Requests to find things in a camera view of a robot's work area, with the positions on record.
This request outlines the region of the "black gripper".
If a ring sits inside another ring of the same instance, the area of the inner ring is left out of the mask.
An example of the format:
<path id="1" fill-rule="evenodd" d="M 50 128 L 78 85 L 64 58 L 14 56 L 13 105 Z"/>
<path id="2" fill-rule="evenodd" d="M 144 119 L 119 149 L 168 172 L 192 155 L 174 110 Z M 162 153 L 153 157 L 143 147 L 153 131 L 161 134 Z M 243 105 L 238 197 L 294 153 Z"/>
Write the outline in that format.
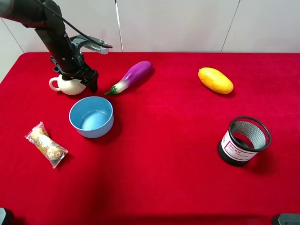
<path id="1" fill-rule="evenodd" d="M 54 72 L 60 74 L 63 80 L 71 77 L 83 77 L 81 84 L 89 88 L 92 93 L 98 90 L 98 72 L 94 73 L 84 60 L 80 51 L 76 49 L 69 37 L 59 37 L 49 41 L 48 50 L 50 61 L 54 64 Z"/>

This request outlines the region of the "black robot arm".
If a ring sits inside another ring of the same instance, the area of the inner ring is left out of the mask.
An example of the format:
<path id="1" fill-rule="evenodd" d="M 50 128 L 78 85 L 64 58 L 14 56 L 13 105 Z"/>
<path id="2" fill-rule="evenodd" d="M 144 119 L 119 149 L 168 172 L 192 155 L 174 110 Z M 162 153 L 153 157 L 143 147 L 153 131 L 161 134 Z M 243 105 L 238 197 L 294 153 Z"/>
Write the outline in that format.
<path id="1" fill-rule="evenodd" d="M 2 0 L 0 16 L 34 28 L 55 65 L 54 71 L 68 81 L 77 79 L 95 93 L 98 90 L 98 72 L 90 68 L 80 53 L 89 42 L 83 35 L 69 38 L 60 7 L 52 0 Z"/>

